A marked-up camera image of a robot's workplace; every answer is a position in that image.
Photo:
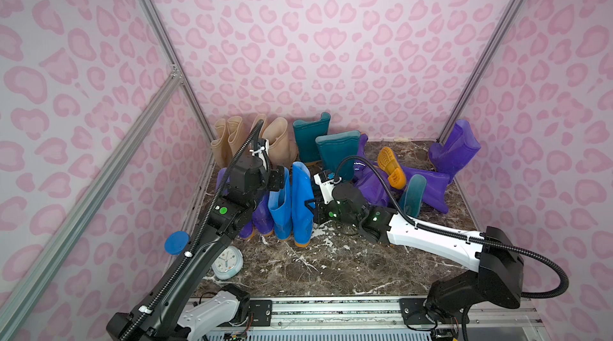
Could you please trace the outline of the blue boot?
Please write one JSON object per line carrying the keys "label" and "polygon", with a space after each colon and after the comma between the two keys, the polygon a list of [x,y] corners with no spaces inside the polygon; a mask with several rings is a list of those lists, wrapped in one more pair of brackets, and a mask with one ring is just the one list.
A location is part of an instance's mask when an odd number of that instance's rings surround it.
{"label": "blue boot", "polygon": [[287,240],[292,232],[291,185],[289,170],[283,167],[284,179],[279,191],[269,193],[268,210],[274,221],[274,232],[279,240]]}
{"label": "blue boot", "polygon": [[291,171],[291,219],[295,244],[305,248],[311,241],[314,215],[305,205],[314,198],[311,174],[303,162],[294,162]]}

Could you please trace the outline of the beige boot with paper stuffing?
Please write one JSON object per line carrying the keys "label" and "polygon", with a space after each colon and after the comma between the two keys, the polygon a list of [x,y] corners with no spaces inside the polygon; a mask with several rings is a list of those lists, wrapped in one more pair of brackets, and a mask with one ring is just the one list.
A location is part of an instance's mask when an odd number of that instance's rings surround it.
{"label": "beige boot with paper stuffing", "polygon": [[289,125],[285,117],[278,117],[268,125],[262,135],[268,140],[268,157],[272,165],[290,169],[297,158],[297,145],[290,140]]}

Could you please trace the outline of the beige boot pair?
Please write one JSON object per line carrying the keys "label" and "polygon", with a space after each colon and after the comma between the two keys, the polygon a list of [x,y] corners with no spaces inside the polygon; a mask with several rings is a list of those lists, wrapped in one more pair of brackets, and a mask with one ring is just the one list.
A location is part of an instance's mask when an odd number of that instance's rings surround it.
{"label": "beige boot pair", "polygon": [[235,156],[247,138],[244,119],[241,116],[233,116],[227,120],[228,144],[231,155]]}
{"label": "beige boot pair", "polygon": [[214,125],[216,139],[211,141],[212,154],[216,165],[222,169],[229,165],[232,159],[231,148],[228,143],[229,128],[225,118],[220,118]]}

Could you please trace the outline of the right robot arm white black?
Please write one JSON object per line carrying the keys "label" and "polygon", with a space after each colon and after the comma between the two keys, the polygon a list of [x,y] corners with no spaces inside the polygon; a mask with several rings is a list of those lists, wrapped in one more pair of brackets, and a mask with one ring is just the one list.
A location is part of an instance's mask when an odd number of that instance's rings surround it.
{"label": "right robot arm white black", "polygon": [[407,308],[406,324],[451,323],[462,309],[483,302],[520,307],[524,261],[507,249],[510,241],[499,229],[461,231],[423,221],[410,223],[390,207],[370,204],[347,183],[326,182],[301,205],[317,219],[349,224],[372,243],[416,248],[465,267],[456,277],[434,282],[420,308]]}

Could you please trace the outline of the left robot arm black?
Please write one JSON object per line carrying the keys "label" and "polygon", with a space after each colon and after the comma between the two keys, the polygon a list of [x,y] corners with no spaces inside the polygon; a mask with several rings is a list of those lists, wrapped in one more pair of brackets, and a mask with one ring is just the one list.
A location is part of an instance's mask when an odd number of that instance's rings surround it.
{"label": "left robot arm black", "polygon": [[220,325],[250,322],[250,295],[230,284],[211,299],[191,307],[189,301],[242,228],[252,219],[261,200],[279,190],[282,172],[268,156],[242,157],[225,177],[220,195],[211,203],[208,219],[196,227],[171,268],[130,312],[116,313],[106,326],[114,340],[204,340]]}

